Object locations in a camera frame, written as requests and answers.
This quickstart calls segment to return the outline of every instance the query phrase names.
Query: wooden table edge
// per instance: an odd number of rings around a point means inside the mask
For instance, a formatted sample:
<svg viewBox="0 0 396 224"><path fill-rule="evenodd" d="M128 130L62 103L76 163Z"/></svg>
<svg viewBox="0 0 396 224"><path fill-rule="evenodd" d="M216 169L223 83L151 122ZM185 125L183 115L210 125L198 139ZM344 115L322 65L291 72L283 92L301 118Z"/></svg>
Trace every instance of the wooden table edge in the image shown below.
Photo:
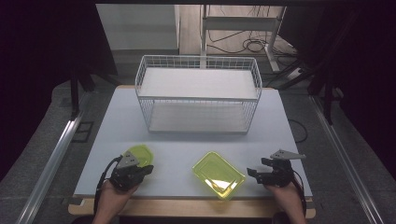
<svg viewBox="0 0 396 224"><path fill-rule="evenodd" d="M307 197L307 203L313 203ZM306 218L316 215L314 206L308 206ZM69 204L72 215L93 214L93 198L82 199L81 205ZM191 200L191 199L141 199L132 198L120 212L131 217L272 217L279 208L274 199L255 200Z"/></svg>

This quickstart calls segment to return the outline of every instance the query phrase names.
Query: yellow container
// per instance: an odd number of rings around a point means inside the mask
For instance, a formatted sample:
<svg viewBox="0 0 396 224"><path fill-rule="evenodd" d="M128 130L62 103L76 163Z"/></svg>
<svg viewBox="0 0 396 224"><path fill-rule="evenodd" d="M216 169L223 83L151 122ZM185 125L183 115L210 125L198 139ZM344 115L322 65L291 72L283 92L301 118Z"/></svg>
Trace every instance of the yellow container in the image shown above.
<svg viewBox="0 0 396 224"><path fill-rule="evenodd" d="M137 165L138 167L151 165L152 161L154 160L154 155L146 145L130 147L128 151L130 151L132 155L134 155L139 160L139 164Z"/></svg>
<svg viewBox="0 0 396 224"><path fill-rule="evenodd" d="M221 200L230 200L245 181L245 176L216 152L207 153L192 167L192 171Z"/></svg>

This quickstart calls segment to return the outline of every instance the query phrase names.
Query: white wire basket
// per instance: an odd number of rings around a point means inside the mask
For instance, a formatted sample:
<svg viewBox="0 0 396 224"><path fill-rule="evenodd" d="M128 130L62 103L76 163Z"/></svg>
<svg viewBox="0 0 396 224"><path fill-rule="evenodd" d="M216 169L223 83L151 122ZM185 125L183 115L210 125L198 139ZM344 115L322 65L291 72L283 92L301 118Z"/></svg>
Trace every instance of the white wire basket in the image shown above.
<svg viewBox="0 0 396 224"><path fill-rule="evenodd" d="M145 55L135 90L150 132L247 133L262 80L254 58Z"/></svg>

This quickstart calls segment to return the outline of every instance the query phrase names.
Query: white tabletop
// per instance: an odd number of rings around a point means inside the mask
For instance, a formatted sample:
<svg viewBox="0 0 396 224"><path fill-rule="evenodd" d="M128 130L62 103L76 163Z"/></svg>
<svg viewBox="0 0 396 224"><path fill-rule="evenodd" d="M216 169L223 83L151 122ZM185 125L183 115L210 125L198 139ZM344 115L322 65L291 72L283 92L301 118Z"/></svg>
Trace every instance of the white tabletop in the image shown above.
<svg viewBox="0 0 396 224"><path fill-rule="evenodd" d="M77 196L92 196L101 173L112 159L129 147L145 144L154 154L154 170L145 177L134 196L155 198L216 198L192 172L192 166L207 152L215 151L246 176L234 198L271 196L247 167L259 172L272 168L261 164L280 148L297 152L297 146L276 90L263 90L247 134L149 133L135 91L118 87L108 106L89 158L75 190ZM291 161L304 181L305 196L312 196L301 161Z"/></svg>

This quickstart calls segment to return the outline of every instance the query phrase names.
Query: person's hand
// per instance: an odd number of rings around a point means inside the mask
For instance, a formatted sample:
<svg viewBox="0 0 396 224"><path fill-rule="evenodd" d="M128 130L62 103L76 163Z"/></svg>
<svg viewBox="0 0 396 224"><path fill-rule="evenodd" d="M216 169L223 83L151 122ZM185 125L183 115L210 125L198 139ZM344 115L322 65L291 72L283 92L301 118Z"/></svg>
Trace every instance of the person's hand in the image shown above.
<svg viewBox="0 0 396 224"><path fill-rule="evenodd" d="M111 219L123 209L137 188L138 186L135 186L128 191L120 191L115 189L110 181L105 181L92 224L110 223Z"/></svg>
<svg viewBox="0 0 396 224"><path fill-rule="evenodd" d="M292 224L306 223L301 199L293 183L283 188L264 186L274 194L277 204L286 212Z"/></svg>

